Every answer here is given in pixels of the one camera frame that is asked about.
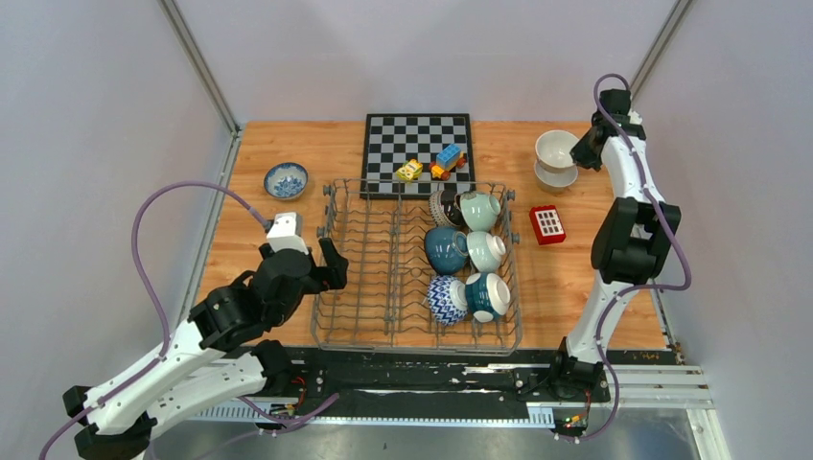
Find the rack wire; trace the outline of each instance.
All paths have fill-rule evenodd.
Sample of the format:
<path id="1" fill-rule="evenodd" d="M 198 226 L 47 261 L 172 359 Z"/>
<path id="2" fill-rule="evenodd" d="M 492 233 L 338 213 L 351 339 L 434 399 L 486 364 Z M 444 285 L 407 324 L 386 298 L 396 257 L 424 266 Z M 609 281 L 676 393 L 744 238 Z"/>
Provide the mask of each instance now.
<path id="1" fill-rule="evenodd" d="M 366 194 L 372 179 L 337 179 L 325 186 L 330 197 L 326 223 L 318 236 L 333 239 L 347 258 L 347 287 L 318 295 L 311 333 L 320 348 L 344 351 L 510 355 L 523 336 L 514 243 L 508 201 L 514 192 L 505 185 L 471 182 L 494 195 L 501 205 L 492 234 L 506 243 L 498 275 L 511 290 L 507 313 L 490 323 L 467 318 L 453 326 L 435 322 L 426 292 L 435 276 L 424 252 L 424 237 L 435 227 L 426 200 L 375 199 Z M 457 277 L 475 273 L 468 264 Z"/>

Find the blue toy block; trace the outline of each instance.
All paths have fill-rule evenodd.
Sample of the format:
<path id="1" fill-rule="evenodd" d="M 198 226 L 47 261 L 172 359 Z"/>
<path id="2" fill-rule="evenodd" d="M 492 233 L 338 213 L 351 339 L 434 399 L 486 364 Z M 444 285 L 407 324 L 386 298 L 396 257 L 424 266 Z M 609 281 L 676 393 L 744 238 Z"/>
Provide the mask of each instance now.
<path id="1" fill-rule="evenodd" d="M 444 171 L 448 171 L 454 166 L 454 163 L 457 162 L 457 158 L 459 157 L 460 147 L 456 146 L 455 144 L 451 144 L 437 154 L 435 163 L 443 168 Z"/>

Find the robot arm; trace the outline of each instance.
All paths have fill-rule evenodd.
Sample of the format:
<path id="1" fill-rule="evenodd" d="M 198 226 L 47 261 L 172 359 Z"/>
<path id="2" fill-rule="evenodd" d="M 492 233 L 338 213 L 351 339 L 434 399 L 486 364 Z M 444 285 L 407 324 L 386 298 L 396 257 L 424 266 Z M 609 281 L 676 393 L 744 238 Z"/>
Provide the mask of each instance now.
<path id="1" fill-rule="evenodd" d="M 573 331 L 562 340 L 551 364 L 549 388 L 563 399 L 594 390 L 603 372 L 596 340 L 599 318 L 624 289 L 644 285 L 658 276 L 669 253 L 671 243 L 644 190 L 660 203 L 673 232 L 681 219 L 680 208 L 665 204 L 653 185 L 646 161 L 646 135 L 639 115 L 630 110 L 629 91 L 602 91 L 600 102 L 627 132 L 638 159 L 598 111 L 592 116 L 591 129 L 570 153 L 580 167 L 599 170 L 606 166 L 616 199 L 592 244 L 595 279 L 587 305 Z M 637 293 L 632 290 L 618 297 L 616 306 L 605 317 L 600 333 L 603 349 Z"/>
<path id="2" fill-rule="evenodd" d="M 277 215 L 267 243 L 260 247 L 263 259 L 257 270 L 212 290 L 194 306 L 174 331 L 167 354 L 144 377 L 99 405 L 101 396 L 155 359 L 160 346 L 113 379 L 93 388 L 75 386 L 63 395 L 72 417 L 96 406 L 81 420 L 84 429 L 75 437 L 81 458 L 133 458 L 150 439 L 211 405 L 270 386 L 282 390 L 290 380 L 290 360 L 276 341 L 260 343 L 227 369 L 185 379 L 244 342 L 282 326 L 306 294 L 346 286 L 347 260 L 323 238 L 319 245 L 326 266 L 317 266 L 301 228 L 296 213 Z"/>

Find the chessboard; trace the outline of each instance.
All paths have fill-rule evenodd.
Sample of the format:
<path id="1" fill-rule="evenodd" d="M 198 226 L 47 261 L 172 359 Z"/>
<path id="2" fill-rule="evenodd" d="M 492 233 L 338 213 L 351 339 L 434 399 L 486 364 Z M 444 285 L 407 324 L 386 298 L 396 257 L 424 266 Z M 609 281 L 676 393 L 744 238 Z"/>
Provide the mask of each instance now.
<path id="1" fill-rule="evenodd" d="M 463 151 L 466 164 L 446 181 L 431 178 L 430 163 L 449 144 Z M 395 172 L 409 160 L 423 164 L 420 177 L 403 182 Z M 361 192 L 371 198 L 427 198 L 442 188 L 458 193 L 475 188 L 472 127 L 467 113 L 369 114 L 361 162 Z"/>

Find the blue and white patterned bowl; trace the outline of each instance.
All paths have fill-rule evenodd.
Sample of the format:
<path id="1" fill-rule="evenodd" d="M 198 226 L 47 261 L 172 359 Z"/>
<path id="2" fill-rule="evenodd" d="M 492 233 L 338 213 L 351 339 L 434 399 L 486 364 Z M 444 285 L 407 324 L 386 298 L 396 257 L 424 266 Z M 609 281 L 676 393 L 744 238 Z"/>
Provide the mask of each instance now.
<path id="1" fill-rule="evenodd" d="M 469 313 L 466 286 L 453 276 L 432 278 L 427 290 L 427 300 L 435 321 L 444 326 L 459 323 Z"/>
<path id="2" fill-rule="evenodd" d="M 266 192 L 281 199 L 297 199 L 308 185 L 308 171 L 296 163 L 280 163 L 266 174 Z"/>

